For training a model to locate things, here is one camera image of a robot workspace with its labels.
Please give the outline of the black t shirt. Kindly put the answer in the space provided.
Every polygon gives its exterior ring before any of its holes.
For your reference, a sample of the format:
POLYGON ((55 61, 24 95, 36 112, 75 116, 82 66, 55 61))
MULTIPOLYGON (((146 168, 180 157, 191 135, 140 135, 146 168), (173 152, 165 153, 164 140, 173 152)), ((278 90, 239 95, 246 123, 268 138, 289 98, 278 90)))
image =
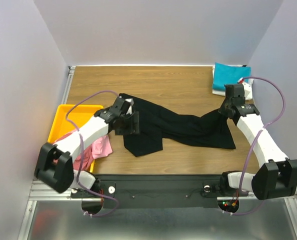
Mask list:
POLYGON ((133 107, 139 112, 140 134, 123 137, 124 147, 135 157, 163 150, 163 139, 193 147, 236 149, 228 118, 217 109, 202 116, 178 114, 126 93, 120 93, 119 96, 133 99, 133 107))

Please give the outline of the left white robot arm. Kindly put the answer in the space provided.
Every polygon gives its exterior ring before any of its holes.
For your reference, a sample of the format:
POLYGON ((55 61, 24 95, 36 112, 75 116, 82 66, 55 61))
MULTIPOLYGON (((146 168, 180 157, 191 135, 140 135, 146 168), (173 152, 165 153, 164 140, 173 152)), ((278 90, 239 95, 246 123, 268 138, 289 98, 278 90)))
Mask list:
POLYGON ((58 193, 69 188, 90 190, 96 177, 73 167, 77 157, 99 138, 114 131, 116 135, 139 134, 139 112, 131 98, 117 97, 112 106, 100 109, 76 131, 56 143, 42 145, 34 176, 58 193))

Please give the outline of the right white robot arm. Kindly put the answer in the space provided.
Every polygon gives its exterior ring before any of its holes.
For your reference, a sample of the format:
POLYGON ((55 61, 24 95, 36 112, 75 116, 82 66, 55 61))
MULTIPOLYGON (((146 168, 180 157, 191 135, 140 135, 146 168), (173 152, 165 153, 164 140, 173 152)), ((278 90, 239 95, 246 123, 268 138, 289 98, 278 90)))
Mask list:
POLYGON ((265 129, 259 110, 246 103, 242 84, 225 85, 225 99, 219 113, 233 120, 249 142, 255 154, 257 173, 227 171, 223 173, 226 188, 254 193, 257 199, 290 197, 297 188, 297 160, 290 159, 265 129))

